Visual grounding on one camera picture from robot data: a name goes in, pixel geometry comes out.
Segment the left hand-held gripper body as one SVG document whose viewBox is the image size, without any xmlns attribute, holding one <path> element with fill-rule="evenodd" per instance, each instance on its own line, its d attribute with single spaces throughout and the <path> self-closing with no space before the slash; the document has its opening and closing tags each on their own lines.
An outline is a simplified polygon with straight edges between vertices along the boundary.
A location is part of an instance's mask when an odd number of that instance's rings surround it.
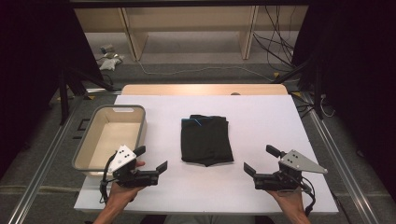
<svg viewBox="0 0 396 224">
<path fill-rule="evenodd" d="M 111 174 L 117 183 L 124 188 L 155 186 L 159 175 L 155 171 L 140 171 L 136 168 L 136 155 L 126 145 L 121 145 L 112 158 L 106 172 Z"/>
</svg>

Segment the person's right hand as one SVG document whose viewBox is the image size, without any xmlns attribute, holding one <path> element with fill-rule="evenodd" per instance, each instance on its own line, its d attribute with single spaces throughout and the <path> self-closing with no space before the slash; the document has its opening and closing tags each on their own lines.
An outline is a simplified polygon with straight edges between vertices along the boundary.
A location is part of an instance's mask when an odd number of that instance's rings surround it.
<svg viewBox="0 0 396 224">
<path fill-rule="evenodd" d="M 278 191 L 267 190 L 282 210 L 303 210 L 303 197 L 300 191 L 281 196 Z"/>
</svg>

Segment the white board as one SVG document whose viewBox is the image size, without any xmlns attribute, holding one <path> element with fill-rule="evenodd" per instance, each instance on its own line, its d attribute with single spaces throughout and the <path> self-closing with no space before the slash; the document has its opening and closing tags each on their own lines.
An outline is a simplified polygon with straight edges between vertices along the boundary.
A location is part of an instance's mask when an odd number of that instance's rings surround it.
<svg viewBox="0 0 396 224">
<path fill-rule="evenodd" d="M 141 105 L 148 123 L 148 170 L 166 162 L 156 186 L 141 190 L 126 207 L 139 214 L 268 215 L 278 212 L 275 200 L 257 190 L 243 166 L 271 174 L 278 160 L 266 152 L 295 149 L 310 160 L 316 156 L 294 102 L 288 95 L 155 96 L 121 95 L 119 105 Z M 204 167 L 182 161 L 181 121 L 191 115 L 222 116 L 229 122 L 234 161 Z"/>
</svg>

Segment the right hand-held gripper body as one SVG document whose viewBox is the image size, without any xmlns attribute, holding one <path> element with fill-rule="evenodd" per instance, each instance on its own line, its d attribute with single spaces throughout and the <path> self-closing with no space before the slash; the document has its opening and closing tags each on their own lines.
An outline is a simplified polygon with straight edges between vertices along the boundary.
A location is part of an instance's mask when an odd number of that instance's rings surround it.
<svg viewBox="0 0 396 224">
<path fill-rule="evenodd" d="M 310 188 L 303 183 L 302 172 L 327 174 L 328 170 L 316 162 L 308 159 L 295 149 L 285 152 L 283 158 L 279 158 L 279 170 L 272 174 L 255 174 L 253 182 L 255 189 L 288 191 L 297 188 Z"/>
</svg>

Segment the black curtain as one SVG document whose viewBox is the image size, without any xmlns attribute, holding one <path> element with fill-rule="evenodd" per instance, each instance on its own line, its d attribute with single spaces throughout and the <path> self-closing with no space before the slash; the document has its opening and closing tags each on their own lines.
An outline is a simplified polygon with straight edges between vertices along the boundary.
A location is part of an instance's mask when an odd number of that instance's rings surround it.
<svg viewBox="0 0 396 224">
<path fill-rule="evenodd" d="M 396 0 L 310 0 L 292 62 L 322 66 L 321 88 L 396 199 Z"/>
<path fill-rule="evenodd" d="M 101 80 L 68 0 L 0 0 L 0 178 L 73 68 Z"/>
</svg>

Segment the white crumpled cloth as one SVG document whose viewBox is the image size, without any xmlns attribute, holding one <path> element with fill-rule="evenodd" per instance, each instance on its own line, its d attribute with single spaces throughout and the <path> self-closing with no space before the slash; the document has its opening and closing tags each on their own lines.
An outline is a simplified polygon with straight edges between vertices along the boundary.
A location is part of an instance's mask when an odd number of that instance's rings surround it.
<svg viewBox="0 0 396 224">
<path fill-rule="evenodd" d="M 101 71 L 108 70 L 114 71 L 117 64 L 122 63 L 121 57 L 111 58 L 111 59 L 104 59 L 102 64 L 99 66 Z"/>
</svg>

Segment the black metal stand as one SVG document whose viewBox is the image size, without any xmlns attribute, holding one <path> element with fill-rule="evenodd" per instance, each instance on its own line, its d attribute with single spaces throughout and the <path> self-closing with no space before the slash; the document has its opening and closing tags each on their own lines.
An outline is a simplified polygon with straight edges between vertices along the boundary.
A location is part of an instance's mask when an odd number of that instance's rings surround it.
<svg viewBox="0 0 396 224">
<path fill-rule="evenodd" d="M 69 118 L 69 99 L 68 90 L 73 92 L 76 96 L 83 96 L 88 91 L 83 85 L 83 81 L 88 80 L 92 84 L 105 89 L 106 91 L 115 92 L 119 91 L 120 88 L 116 88 L 113 85 L 104 82 L 102 78 L 91 76 L 84 73 L 74 67 L 66 67 L 61 70 L 59 75 L 59 93 L 61 98 L 61 121 L 60 124 L 64 125 Z"/>
<path fill-rule="evenodd" d="M 298 89 L 300 91 L 314 91 L 314 110 L 320 119 L 323 119 L 323 112 L 321 110 L 321 94 L 322 94 L 322 74 L 323 74 L 323 60 L 320 58 L 311 57 L 306 62 L 298 65 L 285 75 L 277 77 L 272 84 L 281 84 L 292 77 L 301 75 L 298 82 Z"/>
</svg>

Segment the folded black pants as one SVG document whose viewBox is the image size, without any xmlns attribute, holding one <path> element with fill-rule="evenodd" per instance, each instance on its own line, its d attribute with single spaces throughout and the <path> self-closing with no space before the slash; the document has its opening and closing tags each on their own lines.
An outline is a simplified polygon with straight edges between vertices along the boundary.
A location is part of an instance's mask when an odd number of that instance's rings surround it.
<svg viewBox="0 0 396 224">
<path fill-rule="evenodd" d="M 181 120 L 181 159 L 206 167 L 233 161 L 225 117 L 190 115 Z"/>
</svg>

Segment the grey and beige storage basket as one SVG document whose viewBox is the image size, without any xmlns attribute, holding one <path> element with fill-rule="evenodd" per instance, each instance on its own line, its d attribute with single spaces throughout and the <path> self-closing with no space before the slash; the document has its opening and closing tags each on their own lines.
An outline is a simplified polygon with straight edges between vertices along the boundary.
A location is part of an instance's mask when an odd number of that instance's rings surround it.
<svg viewBox="0 0 396 224">
<path fill-rule="evenodd" d="M 98 107 L 82 136 L 73 167 L 86 176 L 102 175 L 120 146 L 134 150 L 144 145 L 146 129 L 146 111 L 141 105 Z"/>
</svg>

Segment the person's left hand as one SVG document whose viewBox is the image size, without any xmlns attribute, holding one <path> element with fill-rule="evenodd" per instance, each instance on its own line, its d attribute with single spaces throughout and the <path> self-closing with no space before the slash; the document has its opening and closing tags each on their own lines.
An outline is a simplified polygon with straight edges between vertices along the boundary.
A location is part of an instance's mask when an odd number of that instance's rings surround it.
<svg viewBox="0 0 396 224">
<path fill-rule="evenodd" d="M 123 209 L 128 203 L 134 200 L 138 192 L 142 189 L 143 187 L 128 189 L 121 187 L 118 183 L 113 183 L 110 189 L 106 206 Z"/>
</svg>

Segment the aluminium rail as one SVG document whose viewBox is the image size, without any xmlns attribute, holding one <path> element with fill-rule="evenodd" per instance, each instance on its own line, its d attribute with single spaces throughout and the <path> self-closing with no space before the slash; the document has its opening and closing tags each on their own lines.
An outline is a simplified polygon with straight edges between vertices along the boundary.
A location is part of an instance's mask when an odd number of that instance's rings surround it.
<svg viewBox="0 0 396 224">
<path fill-rule="evenodd" d="M 316 112 L 311 112 L 310 117 L 314 121 L 318 133 L 320 134 L 322 141 L 324 142 L 330 154 L 330 157 L 332 158 L 338 174 L 340 175 L 344 185 L 346 186 L 349 197 L 356 206 L 363 223 L 379 224 L 379 218 L 377 217 L 374 208 L 371 206 L 369 200 L 364 195 L 361 186 L 357 182 L 356 178 L 353 176 L 351 169 L 347 165 L 347 161 L 344 159 L 338 146 L 335 144 L 324 120 L 320 119 L 319 115 Z"/>
<path fill-rule="evenodd" d="M 0 224 L 84 224 L 93 216 L 74 208 L 84 175 L 72 166 L 83 130 L 101 97 L 71 100 L 64 124 L 54 100 L 28 140 L 28 148 L 0 180 Z"/>
</svg>

